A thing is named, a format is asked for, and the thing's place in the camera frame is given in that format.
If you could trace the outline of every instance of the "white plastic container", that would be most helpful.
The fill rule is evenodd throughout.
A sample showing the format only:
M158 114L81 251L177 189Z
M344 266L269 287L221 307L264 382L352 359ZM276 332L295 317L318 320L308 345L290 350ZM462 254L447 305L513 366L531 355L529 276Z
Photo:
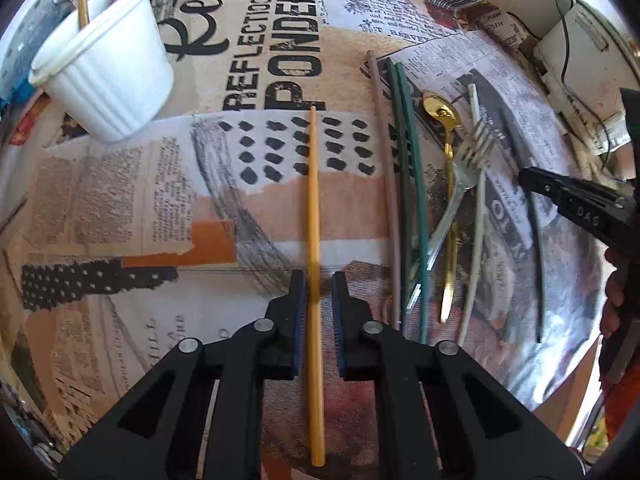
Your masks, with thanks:
M89 0L89 24L72 12L31 63L42 86L102 142L129 137L158 113L171 93L167 59L149 0Z

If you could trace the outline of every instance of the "green chopstick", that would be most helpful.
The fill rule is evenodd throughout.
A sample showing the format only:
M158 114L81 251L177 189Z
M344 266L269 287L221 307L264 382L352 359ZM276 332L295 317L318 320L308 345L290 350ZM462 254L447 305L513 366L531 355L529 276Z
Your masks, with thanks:
M396 63L402 110L406 121L406 130L411 142L411 154L414 162L414 182L416 202L418 203L418 240L420 243L420 343L427 344L427 329L429 325L429 274L427 272L427 252L429 251L429 218L427 216L427 196L424 191L424 173L422 172L422 158L420 156L420 139L415 127L414 106L411 100L409 82L404 73L402 63Z
M406 147L406 124L402 111L402 95L398 72L391 58L386 58L386 69L389 76L389 87L391 90L391 102L394 108L394 121L396 123L396 135L398 142L398 162L400 166L400 238L402 265L400 269L402 281L402 294L400 302L400 327L402 334L406 334L406 306L411 297L411 287L409 272L411 269L412 256L412 204L411 204L411 177L409 175L409 151Z

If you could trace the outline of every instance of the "gold spoon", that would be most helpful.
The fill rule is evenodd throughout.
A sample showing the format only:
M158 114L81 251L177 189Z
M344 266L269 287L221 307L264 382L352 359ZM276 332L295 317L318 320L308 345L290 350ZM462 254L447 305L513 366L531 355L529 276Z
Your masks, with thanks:
M458 111L453 105L441 95L424 90L422 92L422 106L424 110L444 127L444 157L447 167L447 193L449 199L453 195L455 188L455 177L453 174L453 129L462 124ZM446 323L451 312L453 302L453 292L456 284L456 263L458 259L458 226L454 222L451 224L447 235L447 247L445 249L445 280L444 293L442 295L442 308L440 310L440 322Z

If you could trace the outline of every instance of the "silver bolt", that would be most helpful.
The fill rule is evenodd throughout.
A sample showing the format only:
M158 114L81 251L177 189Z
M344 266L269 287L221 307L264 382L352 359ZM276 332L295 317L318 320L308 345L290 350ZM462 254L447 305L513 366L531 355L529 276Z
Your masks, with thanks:
M382 323L379 321L367 321L362 327L367 334L379 334L382 332Z
M453 341L441 341L438 343L438 350L444 355L455 355L458 353L458 345Z
M191 352L195 352L198 349L198 340L193 337L183 339L180 341L178 345L180 352L183 354L190 354Z
M268 317L260 318L254 323L254 328L258 332L268 332L273 328L273 321Z

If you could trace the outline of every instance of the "hand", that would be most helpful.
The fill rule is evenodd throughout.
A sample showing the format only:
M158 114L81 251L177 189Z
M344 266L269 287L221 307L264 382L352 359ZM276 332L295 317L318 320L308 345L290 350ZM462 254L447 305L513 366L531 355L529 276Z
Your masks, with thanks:
M607 249L604 253L604 258L613 266L617 267L618 262L620 262L620 256L616 254L612 249ZM607 301L604 304L604 308L602 309L602 320L600 321L600 332L602 335L607 338L610 337L617 329L620 328L620 316L616 309L622 305L622 302L625 299L625 294L623 292L623 284L621 281L620 272L618 270L614 270L609 279L607 280L607 285L604 288L604 293L607 296Z

